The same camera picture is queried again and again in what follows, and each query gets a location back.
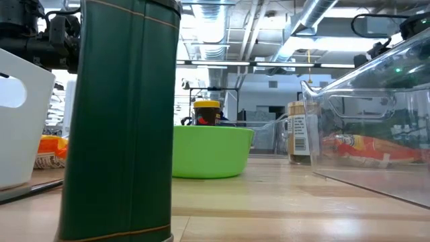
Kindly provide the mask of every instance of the clear plastic bin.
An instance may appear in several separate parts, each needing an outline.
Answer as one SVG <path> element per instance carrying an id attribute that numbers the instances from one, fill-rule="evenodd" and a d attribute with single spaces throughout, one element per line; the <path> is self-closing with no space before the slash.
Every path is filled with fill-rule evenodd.
<path id="1" fill-rule="evenodd" d="M 287 148 L 287 114 L 274 121 L 221 121 L 240 128 L 254 131 L 253 142 L 249 151 L 250 157 L 286 158 Z"/>
<path id="2" fill-rule="evenodd" d="M 430 29 L 318 92 L 302 82 L 314 172 L 430 206 Z"/>

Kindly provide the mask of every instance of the cable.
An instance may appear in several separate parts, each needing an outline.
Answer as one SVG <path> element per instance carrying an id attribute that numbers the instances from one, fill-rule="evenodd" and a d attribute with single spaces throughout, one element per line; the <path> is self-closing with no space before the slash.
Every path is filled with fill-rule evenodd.
<path id="1" fill-rule="evenodd" d="M 81 11 L 81 7 L 78 7 L 76 10 L 73 11 L 49 11 L 45 16 L 49 19 L 49 15 L 52 14 L 58 14 L 58 15 L 71 15 L 75 13 L 79 13 Z"/>
<path id="2" fill-rule="evenodd" d="M 49 27 L 49 25 L 50 25 L 50 22 L 49 22 L 49 19 L 46 17 L 46 15 L 44 15 L 43 13 L 40 13 L 39 11 L 32 11 L 31 9 L 30 9 L 30 6 L 29 5 L 27 5 L 27 4 L 25 4 L 24 5 L 24 9 L 27 11 L 27 13 L 29 13 L 29 14 L 32 14 L 32 15 L 35 15 L 36 17 L 41 17 L 42 19 L 45 19 L 45 22 L 46 22 L 46 27 L 48 28 Z M 36 36 L 37 35 L 37 33 L 35 33 L 34 35 L 25 35 L 25 34 L 21 34 L 22 36 L 25 36 L 25 37 L 34 37 L 34 36 Z"/>
<path id="3" fill-rule="evenodd" d="M 391 37 L 388 38 L 387 42 L 382 45 L 382 48 L 386 48 L 391 43 Z"/>
<path id="4" fill-rule="evenodd" d="M 373 14 L 373 13 L 362 13 L 359 14 L 357 16 L 355 16 L 352 20 L 351 20 L 351 29 L 352 32 L 354 32 L 354 34 L 362 37 L 362 38 L 388 38 L 388 41 L 391 41 L 391 37 L 387 36 L 387 35 L 372 35 L 372 36 L 365 36 L 363 34 L 360 34 L 359 32 L 357 32 L 357 30 L 355 30 L 355 20 L 359 17 L 389 17 L 389 18 L 404 18 L 407 19 L 410 16 L 406 16 L 406 15 L 391 15 L 391 14 Z"/>
<path id="5" fill-rule="evenodd" d="M 49 11 L 43 17 L 43 19 L 45 19 L 45 22 L 46 22 L 46 30 L 49 30 L 49 27 L 50 27 L 49 15 L 52 15 L 52 14 L 72 15 L 72 14 L 79 13 L 80 11 L 81 11 L 81 7 L 78 7 L 76 10 L 73 10 L 73 11 Z"/>

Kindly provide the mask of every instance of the black cord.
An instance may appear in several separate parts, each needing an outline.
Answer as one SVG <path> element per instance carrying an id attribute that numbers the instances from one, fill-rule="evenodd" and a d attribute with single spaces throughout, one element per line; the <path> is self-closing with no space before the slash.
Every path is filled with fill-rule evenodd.
<path id="1" fill-rule="evenodd" d="M 382 48 L 386 48 L 391 43 L 391 37 L 388 37 L 387 42 L 382 45 Z"/>
<path id="2" fill-rule="evenodd" d="M 48 16 L 44 15 L 43 19 L 45 19 L 45 22 L 46 22 L 46 29 L 49 30 L 49 27 L 51 26 L 51 22 L 49 21 Z"/>
<path id="3" fill-rule="evenodd" d="M 362 37 L 362 38 L 388 38 L 388 43 L 386 45 L 388 45 L 391 42 L 391 37 L 387 36 L 387 35 L 372 35 L 372 36 L 365 36 L 363 34 L 360 34 L 359 32 L 357 32 L 357 30 L 355 30 L 355 20 L 359 17 L 389 17 L 389 18 L 404 18 L 407 19 L 410 16 L 406 16 L 406 15 L 392 15 L 392 14 L 373 14 L 373 13 L 362 13 L 359 14 L 357 16 L 355 16 L 352 20 L 351 20 L 351 29 L 352 32 L 354 32 L 354 34 Z"/>
<path id="4" fill-rule="evenodd" d="M 70 14 L 75 14 L 75 13 L 79 13 L 81 11 L 81 7 L 78 7 L 76 10 L 73 11 L 49 11 L 48 13 L 46 13 L 46 18 L 49 19 L 49 15 L 52 14 L 58 14 L 58 15 L 70 15 Z"/>
<path id="5" fill-rule="evenodd" d="M 80 11 L 81 11 L 81 7 L 78 7 L 76 10 L 73 10 L 73 11 L 49 11 L 44 16 L 44 19 L 46 22 L 46 29 L 49 30 L 49 27 L 50 27 L 49 15 L 52 15 L 52 14 L 71 15 L 71 14 L 79 13 Z"/>

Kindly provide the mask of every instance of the green tin can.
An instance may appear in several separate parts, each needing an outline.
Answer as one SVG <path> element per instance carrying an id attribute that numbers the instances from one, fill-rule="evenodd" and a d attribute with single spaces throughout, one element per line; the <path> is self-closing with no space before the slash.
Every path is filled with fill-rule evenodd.
<path id="1" fill-rule="evenodd" d="M 85 0 L 82 10 L 56 240 L 170 241 L 179 6 Z"/>

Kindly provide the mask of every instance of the yellow lid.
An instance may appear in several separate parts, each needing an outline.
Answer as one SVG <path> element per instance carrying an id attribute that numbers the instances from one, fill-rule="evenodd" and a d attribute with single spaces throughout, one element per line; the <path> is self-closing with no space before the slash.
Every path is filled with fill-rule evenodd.
<path id="1" fill-rule="evenodd" d="M 195 108 L 219 108 L 220 102 L 214 100 L 204 100 L 194 102 Z"/>

